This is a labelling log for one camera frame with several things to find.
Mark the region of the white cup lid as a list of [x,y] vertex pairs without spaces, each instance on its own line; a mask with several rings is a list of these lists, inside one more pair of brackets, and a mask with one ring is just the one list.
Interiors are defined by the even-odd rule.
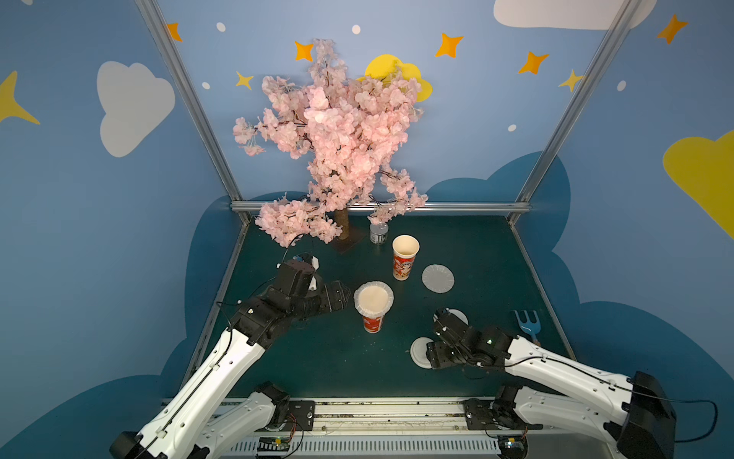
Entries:
[[432,368],[430,360],[427,357],[427,346],[430,343],[433,343],[433,340],[421,337],[414,340],[410,347],[410,357],[413,363],[422,369]]
[[453,316],[458,317],[464,324],[469,325],[468,317],[462,311],[458,309],[449,309],[448,311]]

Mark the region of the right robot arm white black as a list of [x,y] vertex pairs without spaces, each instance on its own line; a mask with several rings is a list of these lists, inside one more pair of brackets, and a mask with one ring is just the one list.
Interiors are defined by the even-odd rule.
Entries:
[[493,399],[464,401],[470,430],[506,430],[499,439],[503,458],[526,457],[529,431],[543,428],[596,439],[617,458],[671,458],[682,443],[678,402],[647,373],[628,377],[592,368],[542,348],[534,336],[512,336],[496,326],[478,330],[452,309],[434,314],[433,331],[435,338],[411,345],[420,368],[472,367],[545,386],[502,386]]

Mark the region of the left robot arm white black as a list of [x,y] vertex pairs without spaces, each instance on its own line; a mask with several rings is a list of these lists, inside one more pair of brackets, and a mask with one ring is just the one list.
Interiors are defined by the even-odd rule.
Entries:
[[283,262],[273,284],[237,303],[229,326],[194,375],[170,403],[140,431],[125,431],[113,442],[115,458],[219,458],[243,437],[282,426],[290,397],[270,382],[229,413],[214,415],[227,394],[266,351],[302,319],[341,311],[348,287],[326,282],[313,256]]

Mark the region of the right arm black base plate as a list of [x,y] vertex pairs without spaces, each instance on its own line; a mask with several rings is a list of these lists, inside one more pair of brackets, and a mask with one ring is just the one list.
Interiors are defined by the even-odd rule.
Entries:
[[539,424],[522,420],[515,403],[503,400],[471,398],[463,401],[464,418],[469,430],[542,430]]

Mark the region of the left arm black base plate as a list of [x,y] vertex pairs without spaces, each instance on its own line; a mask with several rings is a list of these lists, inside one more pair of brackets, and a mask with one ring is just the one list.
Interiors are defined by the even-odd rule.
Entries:
[[273,420],[258,432],[312,431],[315,424],[315,401],[290,400],[288,407],[279,405]]

